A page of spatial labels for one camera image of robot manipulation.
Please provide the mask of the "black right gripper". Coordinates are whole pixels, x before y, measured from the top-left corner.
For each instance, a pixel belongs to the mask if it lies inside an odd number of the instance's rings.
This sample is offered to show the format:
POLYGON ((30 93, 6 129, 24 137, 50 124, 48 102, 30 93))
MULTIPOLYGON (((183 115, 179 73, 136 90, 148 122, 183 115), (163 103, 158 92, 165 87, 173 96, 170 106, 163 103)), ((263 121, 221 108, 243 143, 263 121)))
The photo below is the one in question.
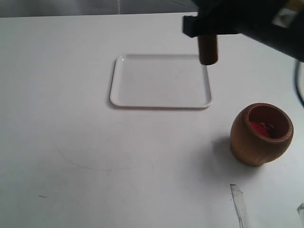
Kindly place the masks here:
POLYGON ((194 0, 196 16, 184 16, 190 38, 243 34, 300 62, 304 61, 302 0, 194 0))

